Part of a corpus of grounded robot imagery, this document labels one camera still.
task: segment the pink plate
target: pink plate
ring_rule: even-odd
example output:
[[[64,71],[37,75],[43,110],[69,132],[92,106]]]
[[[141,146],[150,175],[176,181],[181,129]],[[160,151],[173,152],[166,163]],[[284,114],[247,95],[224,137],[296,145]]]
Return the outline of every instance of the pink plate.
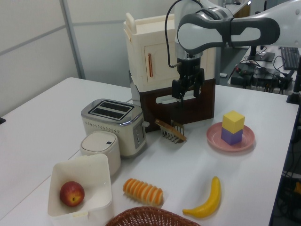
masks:
[[[238,151],[243,151],[245,149],[248,149],[254,142],[255,140],[255,135],[253,131],[247,127],[244,126],[243,128],[243,138],[242,141],[234,144],[234,145],[229,145],[227,142],[222,140],[222,123],[218,122],[214,125],[212,125],[208,130],[207,130],[207,140],[210,144],[212,144],[214,147],[227,151],[227,152],[238,152]]]

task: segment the wicker basket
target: wicker basket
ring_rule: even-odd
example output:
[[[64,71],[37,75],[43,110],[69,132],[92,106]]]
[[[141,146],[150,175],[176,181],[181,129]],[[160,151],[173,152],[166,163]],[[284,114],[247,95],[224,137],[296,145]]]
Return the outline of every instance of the wicker basket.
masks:
[[[179,215],[156,207],[128,209],[114,217],[106,226],[200,226]]]

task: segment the yellow cube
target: yellow cube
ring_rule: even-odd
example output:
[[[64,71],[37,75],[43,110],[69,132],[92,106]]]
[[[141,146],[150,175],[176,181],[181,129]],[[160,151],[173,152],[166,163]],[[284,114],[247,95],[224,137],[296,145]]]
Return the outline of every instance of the yellow cube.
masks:
[[[230,111],[222,117],[222,127],[231,133],[236,133],[244,128],[245,117],[236,112]]]

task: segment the toy block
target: toy block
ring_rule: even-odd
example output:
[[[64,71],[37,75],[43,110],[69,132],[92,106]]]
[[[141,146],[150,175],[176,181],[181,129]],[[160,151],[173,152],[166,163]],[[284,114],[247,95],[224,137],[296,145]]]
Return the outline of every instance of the toy block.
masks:
[[[229,145],[234,145],[241,142],[242,138],[243,138],[242,129],[236,133],[231,133],[225,128],[222,128],[222,139],[226,141]]]
[[[230,111],[223,115],[222,127],[231,133],[237,133],[244,128],[245,117],[236,111]]]

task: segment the white lid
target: white lid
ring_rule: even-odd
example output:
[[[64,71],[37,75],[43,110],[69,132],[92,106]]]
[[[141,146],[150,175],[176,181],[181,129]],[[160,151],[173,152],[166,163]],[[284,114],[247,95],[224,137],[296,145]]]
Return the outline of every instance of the white lid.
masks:
[[[105,131],[96,131],[88,135],[82,142],[83,149],[91,152],[103,152],[116,140],[116,135]]]

